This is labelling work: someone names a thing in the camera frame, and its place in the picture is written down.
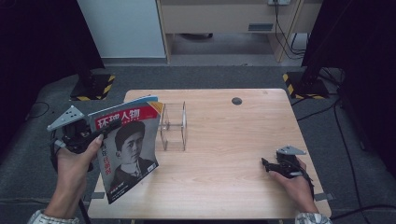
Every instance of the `sleeve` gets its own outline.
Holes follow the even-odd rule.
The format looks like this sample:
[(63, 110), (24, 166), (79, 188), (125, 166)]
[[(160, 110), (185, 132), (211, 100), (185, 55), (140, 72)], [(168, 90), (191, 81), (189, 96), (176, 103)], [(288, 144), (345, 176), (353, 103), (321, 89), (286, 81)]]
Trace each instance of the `sleeve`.
[(332, 224), (332, 222), (322, 214), (300, 213), (295, 218), (295, 224)]
[(56, 217), (47, 217), (43, 214), (44, 210), (36, 211), (29, 219), (27, 224), (78, 224), (77, 217), (74, 219), (61, 219)]

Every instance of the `wall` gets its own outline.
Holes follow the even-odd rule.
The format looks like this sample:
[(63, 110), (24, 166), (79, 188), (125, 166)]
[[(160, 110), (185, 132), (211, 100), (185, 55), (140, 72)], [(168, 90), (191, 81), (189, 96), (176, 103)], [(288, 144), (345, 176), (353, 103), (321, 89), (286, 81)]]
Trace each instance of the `wall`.
[(165, 58), (155, 0), (78, 0), (102, 58)]

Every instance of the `table surface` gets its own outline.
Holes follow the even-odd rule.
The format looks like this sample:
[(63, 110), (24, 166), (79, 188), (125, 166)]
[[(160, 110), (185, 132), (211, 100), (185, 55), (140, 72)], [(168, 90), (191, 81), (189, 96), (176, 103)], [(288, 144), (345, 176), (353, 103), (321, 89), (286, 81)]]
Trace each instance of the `table surface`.
[[(186, 103), (185, 151), (164, 151), (156, 144), (160, 166), (108, 204), (92, 199), (92, 218), (271, 219), (294, 218), (298, 211), (286, 191), (262, 166), (276, 162), (278, 148), (292, 145), (307, 152), (315, 193), (323, 192), (302, 133), (281, 89), (139, 90), (125, 101), (158, 95), (166, 104)], [(239, 97), (241, 105), (232, 99)], [(95, 192), (104, 192), (101, 176)], [(326, 200), (316, 202), (331, 215)]]

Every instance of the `magazine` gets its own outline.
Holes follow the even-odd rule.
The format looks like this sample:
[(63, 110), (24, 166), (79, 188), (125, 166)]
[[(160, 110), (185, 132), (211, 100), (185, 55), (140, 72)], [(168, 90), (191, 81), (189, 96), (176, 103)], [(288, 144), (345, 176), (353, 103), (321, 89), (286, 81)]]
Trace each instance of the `magazine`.
[(97, 154), (108, 203), (158, 167), (155, 139), (162, 111), (158, 97), (146, 96), (88, 115), (93, 132), (121, 120), (121, 126), (107, 134)]

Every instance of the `hand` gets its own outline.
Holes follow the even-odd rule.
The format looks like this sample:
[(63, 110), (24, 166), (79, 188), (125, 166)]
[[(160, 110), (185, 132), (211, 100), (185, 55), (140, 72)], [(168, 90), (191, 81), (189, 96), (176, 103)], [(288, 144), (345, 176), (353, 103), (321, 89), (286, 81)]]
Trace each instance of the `hand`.
[(58, 151), (58, 181), (49, 206), (44, 214), (48, 217), (71, 219), (74, 217), (85, 188), (90, 162), (102, 145), (103, 136), (95, 138), (87, 150), (75, 154), (65, 148)]
[[(298, 158), (297, 160), (305, 170), (306, 164)], [(270, 171), (269, 174), (285, 188), (286, 192), (296, 203), (297, 208), (301, 213), (318, 213), (318, 209), (315, 206), (311, 195), (311, 189), (309, 188), (308, 181), (306, 181), (301, 175), (292, 179), (287, 179), (285, 176), (274, 171)]]

